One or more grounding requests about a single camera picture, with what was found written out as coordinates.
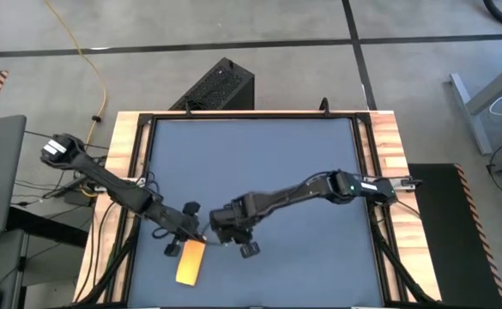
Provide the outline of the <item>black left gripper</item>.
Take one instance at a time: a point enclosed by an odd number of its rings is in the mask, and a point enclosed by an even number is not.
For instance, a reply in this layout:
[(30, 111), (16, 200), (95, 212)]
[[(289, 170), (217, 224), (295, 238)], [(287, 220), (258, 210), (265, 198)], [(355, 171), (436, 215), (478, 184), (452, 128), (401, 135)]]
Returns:
[(188, 202), (182, 210), (177, 210), (166, 206), (161, 202), (156, 202), (158, 207), (157, 224), (166, 231), (166, 235), (172, 234), (173, 239), (166, 246), (164, 254), (168, 257), (176, 257), (181, 250), (180, 243), (187, 240), (204, 241), (205, 237), (199, 230), (199, 220), (197, 213), (201, 205), (197, 202)]

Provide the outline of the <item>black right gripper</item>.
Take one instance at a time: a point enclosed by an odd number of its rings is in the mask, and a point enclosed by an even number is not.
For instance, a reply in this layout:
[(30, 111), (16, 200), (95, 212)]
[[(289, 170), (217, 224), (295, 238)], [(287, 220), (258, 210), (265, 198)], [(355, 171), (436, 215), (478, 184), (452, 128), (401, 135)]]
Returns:
[(209, 212), (209, 223), (219, 242), (223, 245), (240, 245), (243, 258), (256, 256), (260, 252), (257, 242), (252, 240), (252, 229), (259, 220), (254, 193), (236, 197), (222, 209)]

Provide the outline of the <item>yellow towel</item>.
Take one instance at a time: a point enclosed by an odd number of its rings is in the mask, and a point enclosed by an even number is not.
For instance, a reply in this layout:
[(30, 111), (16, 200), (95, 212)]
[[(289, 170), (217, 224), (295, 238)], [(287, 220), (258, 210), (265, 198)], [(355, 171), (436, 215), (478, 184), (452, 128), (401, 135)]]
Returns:
[(187, 286), (195, 286), (201, 268), (206, 245), (196, 240), (188, 240), (183, 247), (175, 281)]

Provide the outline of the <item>blue-grey table mat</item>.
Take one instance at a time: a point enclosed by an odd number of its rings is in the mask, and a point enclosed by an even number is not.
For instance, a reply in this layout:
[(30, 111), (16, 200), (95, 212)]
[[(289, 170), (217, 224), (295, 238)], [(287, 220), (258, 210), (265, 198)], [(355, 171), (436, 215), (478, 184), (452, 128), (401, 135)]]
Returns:
[[(314, 173), (359, 170), (349, 121), (267, 119), (160, 121), (149, 171), (166, 205), (199, 203), (199, 221), (249, 191), (277, 191)], [(244, 258), (207, 233), (197, 283), (175, 275), (168, 238), (151, 221), (140, 226), (128, 304), (153, 306), (380, 306), (376, 260), (363, 199), (323, 199), (275, 211), (257, 224), (260, 247)]]

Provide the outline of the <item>grey power adapter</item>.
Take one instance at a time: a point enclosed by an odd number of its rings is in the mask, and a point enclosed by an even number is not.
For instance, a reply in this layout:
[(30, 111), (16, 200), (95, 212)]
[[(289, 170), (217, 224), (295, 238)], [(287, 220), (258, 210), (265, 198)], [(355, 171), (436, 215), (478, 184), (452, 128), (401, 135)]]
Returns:
[(79, 207), (90, 207), (92, 205), (93, 199), (91, 197), (87, 197), (82, 192), (67, 192), (64, 195), (64, 201), (67, 204), (79, 206)]

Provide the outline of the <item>black perforated computer tower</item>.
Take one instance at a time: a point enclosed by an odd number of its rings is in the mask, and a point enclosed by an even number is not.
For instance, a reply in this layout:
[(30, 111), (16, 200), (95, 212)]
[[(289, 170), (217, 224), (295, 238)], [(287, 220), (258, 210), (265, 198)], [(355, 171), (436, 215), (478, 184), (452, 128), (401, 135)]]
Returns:
[(170, 111), (254, 110), (255, 75), (222, 58), (170, 108)]

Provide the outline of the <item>grey side cart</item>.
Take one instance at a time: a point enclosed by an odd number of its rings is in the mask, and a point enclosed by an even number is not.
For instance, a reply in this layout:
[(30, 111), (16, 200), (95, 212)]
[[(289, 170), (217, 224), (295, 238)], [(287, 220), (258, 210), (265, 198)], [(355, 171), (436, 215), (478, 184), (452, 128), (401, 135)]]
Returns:
[(79, 206), (44, 212), (35, 205), (11, 208), (0, 233), (1, 309), (46, 304), (43, 295), (27, 298), (30, 287), (71, 282), (79, 276), (93, 214), (89, 207)]

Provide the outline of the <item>large black hazard-striped floor mat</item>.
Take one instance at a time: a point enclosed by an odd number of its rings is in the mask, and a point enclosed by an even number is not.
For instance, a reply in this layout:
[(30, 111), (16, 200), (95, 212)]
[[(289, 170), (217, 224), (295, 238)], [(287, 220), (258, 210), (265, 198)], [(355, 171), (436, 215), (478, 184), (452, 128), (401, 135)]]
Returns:
[(441, 300), (502, 309), (502, 279), (462, 167), (413, 163), (411, 176)]

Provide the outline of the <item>grey metal desk leg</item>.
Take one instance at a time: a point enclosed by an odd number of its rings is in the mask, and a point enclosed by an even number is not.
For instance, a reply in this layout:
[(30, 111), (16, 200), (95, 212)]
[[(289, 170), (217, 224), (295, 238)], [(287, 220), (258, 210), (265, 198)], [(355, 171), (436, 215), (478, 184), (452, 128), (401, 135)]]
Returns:
[(481, 122), (480, 113), (488, 109), (496, 99), (502, 97), (502, 72), (473, 97), (469, 95), (457, 73), (449, 74), (449, 83), (457, 106), (475, 139), (479, 152), (482, 155), (491, 154), (493, 152), (492, 146)]

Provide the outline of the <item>black metal table frame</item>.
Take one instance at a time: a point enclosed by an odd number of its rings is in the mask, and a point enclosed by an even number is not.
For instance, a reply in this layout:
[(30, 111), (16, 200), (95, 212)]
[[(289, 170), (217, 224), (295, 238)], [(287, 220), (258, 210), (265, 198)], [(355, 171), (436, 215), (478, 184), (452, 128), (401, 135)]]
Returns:
[[(408, 162), (393, 111), (347, 111), (349, 116), (360, 118), (360, 142), (365, 156), (365, 167), (369, 173), (383, 176), (402, 176), (408, 172)], [(140, 174), (144, 168), (144, 156), (151, 144), (151, 118), (179, 117), (183, 120), (226, 118), (234, 120), (281, 119), (295, 116), (301, 118), (322, 117), (321, 111), (196, 111), (186, 116), (181, 111), (125, 111), (119, 112), (110, 142), (106, 169), (119, 177)], [(390, 221), (381, 228), (383, 236), (397, 251), (401, 263), (417, 284), (436, 300), (441, 299), (438, 280), (434, 273), (426, 233), (420, 220), (410, 213), (419, 204), (413, 192), (398, 192), (402, 202), (393, 206)]]

